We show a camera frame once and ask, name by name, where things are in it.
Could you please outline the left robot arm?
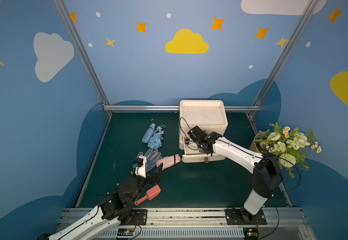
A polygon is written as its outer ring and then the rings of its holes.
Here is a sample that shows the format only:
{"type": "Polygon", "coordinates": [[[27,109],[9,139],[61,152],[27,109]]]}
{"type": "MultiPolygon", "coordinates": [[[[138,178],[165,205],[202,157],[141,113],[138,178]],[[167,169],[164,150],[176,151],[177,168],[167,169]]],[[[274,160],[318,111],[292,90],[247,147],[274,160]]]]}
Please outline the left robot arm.
{"type": "Polygon", "coordinates": [[[133,206],[152,200],[159,193],[163,164],[154,175],[127,179],[95,206],[88,214],[69,227],[55,233],[42,234],[39,240],[92,240],[108,228],[130,223],[135,217],[133,206]]]}

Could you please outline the white drawer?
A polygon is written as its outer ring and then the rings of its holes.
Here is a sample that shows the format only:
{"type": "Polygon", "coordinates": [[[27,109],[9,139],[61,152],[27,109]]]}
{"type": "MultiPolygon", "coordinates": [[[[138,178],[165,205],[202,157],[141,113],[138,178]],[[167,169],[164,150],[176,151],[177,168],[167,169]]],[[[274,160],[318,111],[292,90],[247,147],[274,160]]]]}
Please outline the white drawer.
{"type": "Polygon", "coordinates": [[[184,154],[182,155],[182,161],[184,163],[209,163],[222,161],[226,158],[219,154],[213,154],[212,156],[206,155],[205,153],[199,152],[198,149],[195,150],[195,148],[194,146],[189,148],[188,145],[182,144],[180,149],[184,150],[184,154]]]}

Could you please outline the pink umbrella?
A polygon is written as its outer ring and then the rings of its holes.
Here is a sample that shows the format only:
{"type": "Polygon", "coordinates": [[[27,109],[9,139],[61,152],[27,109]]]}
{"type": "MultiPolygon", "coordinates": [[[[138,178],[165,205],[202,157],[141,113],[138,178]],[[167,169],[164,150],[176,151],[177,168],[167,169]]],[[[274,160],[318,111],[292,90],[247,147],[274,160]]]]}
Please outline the pink umbrella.
{"type": "Polygon", "coordinates": [[[174,166],[175,164],[178,164],[182,161],[180,155],[176,154],[173,156],[167,156],[164,158],[161,158],[156,161],[156,167],[158,168],[160,165],[163,165],[162,170],[165,170],[167,168],[170,168],[174,166]]]}

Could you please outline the white three-drawer cabinet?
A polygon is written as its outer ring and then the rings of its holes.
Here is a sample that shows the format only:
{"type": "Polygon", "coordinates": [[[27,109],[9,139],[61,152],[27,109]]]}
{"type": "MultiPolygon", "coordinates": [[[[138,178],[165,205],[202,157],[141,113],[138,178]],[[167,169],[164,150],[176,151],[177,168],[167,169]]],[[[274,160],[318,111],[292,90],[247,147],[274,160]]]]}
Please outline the white three-drawer cabinet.
{"type": "Polygon", "coordinates": [[[206,133],[223,135],[228,127],[224,103],[220,100],[182,100],[180,102],[179,146],[185,149],[184,138],[194,126],[206,133]]]}

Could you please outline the light blue umbrella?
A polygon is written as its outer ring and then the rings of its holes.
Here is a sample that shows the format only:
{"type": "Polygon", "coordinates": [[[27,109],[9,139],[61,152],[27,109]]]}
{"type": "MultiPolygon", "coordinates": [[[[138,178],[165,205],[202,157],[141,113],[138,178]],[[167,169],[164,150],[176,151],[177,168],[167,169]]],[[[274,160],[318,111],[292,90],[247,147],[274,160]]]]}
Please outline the light blue umbrella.
{"type": "Polygon", "coordinates": [[[154,119],[151,119],[150,125],[148,127],[148,129],[146,130],[143,138],[142,138],[142,142],[145,144],[148,144],[150,141],[150,138],[153,136],[154,132],[156,129],[156,124],[154,122],[154,119]]]}
{"type": "Polygon", "coordinates": [[[166,125],[157,126],[153,135],[149,139],[148,147],[155,150],[162,146],[162,139],[165,133],[166,125]]]}

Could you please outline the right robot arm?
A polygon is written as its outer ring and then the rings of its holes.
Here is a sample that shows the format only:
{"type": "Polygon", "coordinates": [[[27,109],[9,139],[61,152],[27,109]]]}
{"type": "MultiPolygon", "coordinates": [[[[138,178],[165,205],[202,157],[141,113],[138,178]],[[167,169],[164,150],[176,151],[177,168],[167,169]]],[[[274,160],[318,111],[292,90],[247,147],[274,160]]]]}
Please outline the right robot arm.
{"type": "Polygon", "coordinates": [[[253,175],[252,190],[238,213],[243,223],[252,224],[261,216],[259,214],[261,208],[269,198],[273,197],[284,179],[278,161],[245,149],[216,132],[206,134],[198,126],[193,127],[188,135],[202,153],[210,156],[222,155],[253,175]]]}

